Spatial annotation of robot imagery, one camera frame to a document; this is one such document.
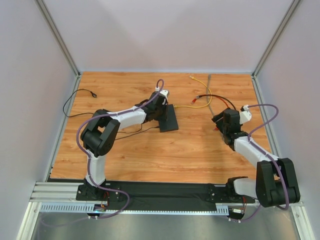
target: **white panel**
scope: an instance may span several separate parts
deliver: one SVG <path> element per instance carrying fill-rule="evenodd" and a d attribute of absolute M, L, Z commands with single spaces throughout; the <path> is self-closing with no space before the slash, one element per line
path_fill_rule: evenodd
<path fill-rule="evenodd" d="M 0 33 L 0 239 L 13 240 L 75 76 L 33 0 L 1 0 Z"/>
<path fill-rule="evenodd" d="M 282 157 L 294 161 L 302 200 L 320 239 L 320 1 L 303 0 L 258 76 Z"/>
<path fill-rule="evenodd" d="M 45 0 L 81 71 L 252 72 L 292 0 Z"/>

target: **gray cable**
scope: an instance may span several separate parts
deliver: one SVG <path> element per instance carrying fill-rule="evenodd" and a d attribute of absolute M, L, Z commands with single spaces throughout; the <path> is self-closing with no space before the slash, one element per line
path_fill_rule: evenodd
<path fill-rule="evenodd" d="M 209 85 L 210 85 L 210 80 L 211 80 L 211 74 L 208 74 L 208 83 L 207 83 L 207 88 L 205 89 L 205 94 L 209 94 Z M 211 96 L 206 96 L 206 102 L 209 103 Z M 212 110 L 210 104 L 208 105 L 210 112 L 212 114 L 212 116 L 215 116 L 214 111 Z"/>

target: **yellow cable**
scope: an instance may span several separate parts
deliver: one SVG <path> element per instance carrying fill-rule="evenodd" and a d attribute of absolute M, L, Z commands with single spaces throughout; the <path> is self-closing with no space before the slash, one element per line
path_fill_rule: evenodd
<path fill-rule="evenodd" d="M 192 80 L 195 80 L 195 81 L 201 83 L 202 85 L 204 85 L 205 88 L 208 89 L 209 92 L 210 92 L 210 94 L 212 95 L 212 92 L 211 92 L 210 88 L 208 88 L 208 86 L 207 86 L 204 82 L 200 81 L 199 79 L 196 79 L 196 78 L 193 77 L 193 76 L 189 76 L 189 77 L 190 77 Z M 173 105 L 173 107 L 174 107 L 174 108 L 201 109 L 201 108 L 205 108 L 206 106 L 208 106 L 208 105 L 211 103 L 211 100 L 212 100 L 212 96 L 210 96 L 210 101 L 209 101 L 206 105 L 203 105 L 203 106 Z"/>

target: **black wire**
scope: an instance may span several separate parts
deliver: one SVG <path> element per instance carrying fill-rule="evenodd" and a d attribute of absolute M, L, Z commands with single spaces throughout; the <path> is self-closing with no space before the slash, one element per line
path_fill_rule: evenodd
<path fill-rule="evenodd" d="M 152 126 L 152 127 L 149 127 L 148 129 L 146 129 L 146 130 L 143 130 L 143 131 L 140 131 L 140 132 L 136 132 L 136 133 L 134 133 L 134 134 L 131 134 L 131 135 L 129 135 L 129 136 L 123 136 L 123 137 L 119 137 L 119 138 L 117 138 L 116 140 L 120 140 L 120 139 L 125 139 L 125 138 L 129 138 L 129 137 L 131 137 L 131 136 L 133 136 L 133 135 L 137 135 L 137 134 L 141 134 L 141 133 L 144 133 L 144 132 L 146 132 L 146 131 L 148 131 L 148 130 L 150 130 L 150 129 L 158 129 L 159 128 L 159 126 Z"/>
<path fill-rule="evenodd" d="M 84 113 L 79 113 L 79 114 L 72 115 L 72 116 L 70 116 L 70 115 L 68 116 L 68 115 L 66 114 L 66 112 L 65 112 L 65 107 L 66 107 L 67 103 L 70 101 L 70 99 L 72 98 L 72 96 L 73 96 L 76 92 L 78 92 L 78 91 L 88 91 L 88 92 L 91 93 L 92 97 L 94 97 L 94 98 L 97 97 L 97 95 L 96 95 L 95 93 L 93 93 L 92 91 L 90 91 L 90 90 L 88 90 L 88 89 L 81 88 L 81 89 L 75 90 L 75 91 L 71 94 L 71 96 L 67 99 L 67 101 L 64 103 L 63 108 L 62 108 L 63 113 L 64 113 L 64 115 L 65 115 L 67 118 L 73 118 L 73 117 L 77 117 L 77 116 L 85 115 L 85 114 L 91 114 L 91 115 L 94 114 L 94 113 L 92 113 L 92 112 L 84 112 Z"/>
<path fill-rule="evenodd" d="M 203 95 L 199 95 L 198 97 L 202 98 L 202 97 L 205 97 L 205 96 L 212 96 L 212 97 L 222 98 L 222 99 L 226 100 L 227 102 L 229 102 L 232 105 L 232 107 L 234 108 L 234 110 L 237 110 L 235 105 L 229 99 L 225 98 L 224 96 L 219 96 L 219 95 L 215 95 L 215 94 L 203 94 Z"/>
<path fill-rule="evenodd" d="M 137 132 L 141 131 L 141 129 L 142 129 L 142 124 L 141 124 L 140 129 L 137 130 L 137 131 L 131 131 L 131 132 L 118 131 L 118 133 L 122 133 L 122 134 L 133 134 L 133 133 L 137 133 Z"/>

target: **wooden tabletop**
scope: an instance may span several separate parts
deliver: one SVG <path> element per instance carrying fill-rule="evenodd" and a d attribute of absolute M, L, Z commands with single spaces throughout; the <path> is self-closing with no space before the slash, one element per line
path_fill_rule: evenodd
<path fill-rule="evenodd" d="M 207 83 L 207 74 L 191 73 L 145 73 L 145 72 L 85 72 L 70 115 L 92 112 L 97 109 L 121 111 L 148 99 L 155 90 L 158 79 L 165 81 L 164 89 L 169 90 L 169 103 L 189 105 L 206 88 L 189 76 Z M 210 89 L 213 94 L 228 98 L 240 108 L 257 103 L 251 76 L 246 74 L 212 74 Z M 192 106 L 205 105 L 205 97 Z M 217 98 L 212 98 L 211 107 L 215 114 L 226 107 Z M 262 124 L 258 107 L 250 109 L 252 120 L 242 129 L 249 132 Z M 179 130 L 161 132 L 152 128 L 115 141 L 107 154 L 105 175 L 108 180 L 180 182 L 180 183 L 226 183 L 228 178 L 237 176 L 256 177 L 256 169 L 244 157 L 233 152 L 215 131 L 211 112 L 204 108 L 175 108 Z M 68 119 L 60 148 L 51 172 L 51 178 L 83 179 L 87 172 L 87 156 L 76 144 L 78 127 L 91 115 Z M 142 130 L 158 125 L 157 121 L 143 124 Z M 140 125 L 123 129 L 136 131 Z M 128 136 L 118 133 L 117 138 Z M 254 140 L 269 150 L 264 128 L 253 134 Z"/>

